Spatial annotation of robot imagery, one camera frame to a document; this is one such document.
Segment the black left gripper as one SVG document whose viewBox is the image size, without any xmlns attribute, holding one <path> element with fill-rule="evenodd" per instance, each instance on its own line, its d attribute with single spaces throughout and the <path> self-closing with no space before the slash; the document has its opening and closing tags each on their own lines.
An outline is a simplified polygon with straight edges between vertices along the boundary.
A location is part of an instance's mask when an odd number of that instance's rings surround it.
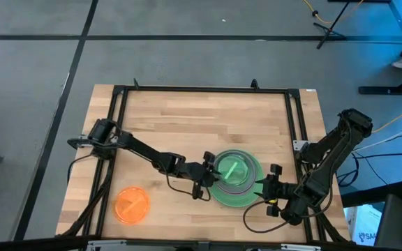
<svg viewBox="0 0 402 251">
<path fill-rule="evenodd" d="M 203 156 L 203 163 L 198 162 L 186 162 L 183 164 L 183 173 L 187 179 L 193 181 L 192 198 L 202 199 L 203 191 L 202 187 L 212 187 L 215 182 L 220 182 L 221 178 L 217 177 L 222 174 L 218 167 L 214 167 L 214 161 L 216 156 L 206 151 Z"/>
</svg>

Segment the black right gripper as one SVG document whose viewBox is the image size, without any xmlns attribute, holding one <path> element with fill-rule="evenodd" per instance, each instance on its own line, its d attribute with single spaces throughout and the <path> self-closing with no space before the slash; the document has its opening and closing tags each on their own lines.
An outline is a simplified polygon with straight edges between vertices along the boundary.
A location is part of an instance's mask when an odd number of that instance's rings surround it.
<svg viewBox="0 0 402 251">
<path fill-rule="evenodd" d="M 279 216 L 281 209 L 278 207 L 278 200 L 291 198 L 296 186 L 293 183 L 280 182 L 281 174 L 282 166 L 271 164 L 270 174 L 266 175 L 264 179 L 255 181 L 255 183 L 262 184 L 262 193 L 255 192 L 255 194 L 263 198 L 267 204 L 268 216 Z"/>
</svg>

